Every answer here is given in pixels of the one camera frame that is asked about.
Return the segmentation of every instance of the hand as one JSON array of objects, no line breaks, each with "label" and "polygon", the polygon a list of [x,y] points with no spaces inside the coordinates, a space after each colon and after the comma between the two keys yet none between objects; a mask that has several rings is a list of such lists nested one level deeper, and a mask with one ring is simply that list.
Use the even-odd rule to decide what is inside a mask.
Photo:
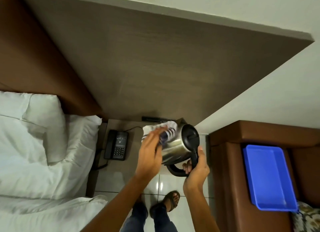
[{"label": "hand", "polygon": [[203,183],[210,173],[210,169],[207,164],[207,158],[201,146],[198,147],[198,156],[198,164],[194,170],[192,170],[191,160],[188,160],[187,163],[182,165],[183,170],[186,171],[186,174],[190,174],[183,184],[183,192],[185,194],[194,189],[203,192]]},{"label": "hand", "polygon": [[167,127],[157,128],[143,140],[136,169],[138,178],[149,182],[159,173],[162,163],[162,146],[159,145],[159,136],[167,129]]}]

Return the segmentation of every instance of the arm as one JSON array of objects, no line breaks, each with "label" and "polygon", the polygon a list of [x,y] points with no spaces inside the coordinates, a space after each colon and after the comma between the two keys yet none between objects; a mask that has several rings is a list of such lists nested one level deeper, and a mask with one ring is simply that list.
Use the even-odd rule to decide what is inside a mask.
[{"label": "arm", "polygon": [[139,195],[151,179],[158,174],[162,163],[162,147],[158,146],[159,135],[166,128],[150,132],[139,150],[135,175],[128,184],[109,202],[81,231],[118,232]]},{"label": "arm", "polygon": [[199,161],[194,170],[192,170],[190,161],[187,164],[183,164],[183,169],[186,173],[190,173],[183,184],[183,192],[190,208],[195,232],[220,232],[203,195],[203,183],[210,169],[201,146],[198,147],[198,155]]}]

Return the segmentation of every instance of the sofa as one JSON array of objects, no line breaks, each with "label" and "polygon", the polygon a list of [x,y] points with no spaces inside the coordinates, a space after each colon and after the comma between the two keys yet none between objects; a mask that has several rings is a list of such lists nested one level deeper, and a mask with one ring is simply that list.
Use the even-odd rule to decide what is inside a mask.
[{"label": "sofa", "polygon": [[289,232],[289,212],[261,211],[251,203],[242,148],[283,149],[297,200],[320,208],[320,129],[237,121],[209,135],[217,224],[221,232]]}]

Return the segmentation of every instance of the patterned throw pillow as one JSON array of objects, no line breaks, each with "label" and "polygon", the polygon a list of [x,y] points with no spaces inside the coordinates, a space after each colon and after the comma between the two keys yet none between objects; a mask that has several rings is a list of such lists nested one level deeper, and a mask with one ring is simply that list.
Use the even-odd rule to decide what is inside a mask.
[{"label": "patterned throw pillow", "polygon": [[294,232],[320,232],[320,209],[298,201],[299,212],[292,213]]}]

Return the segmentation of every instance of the blue tray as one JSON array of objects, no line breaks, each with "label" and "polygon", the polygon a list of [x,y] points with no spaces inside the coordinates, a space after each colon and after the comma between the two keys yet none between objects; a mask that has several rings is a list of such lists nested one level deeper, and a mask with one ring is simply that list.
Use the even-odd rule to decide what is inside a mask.
[{"label": "blue tray", "polygon": [[243,155],[251,202],[260,210],[297,212],[297,201],[283,150],[247,145]]}]

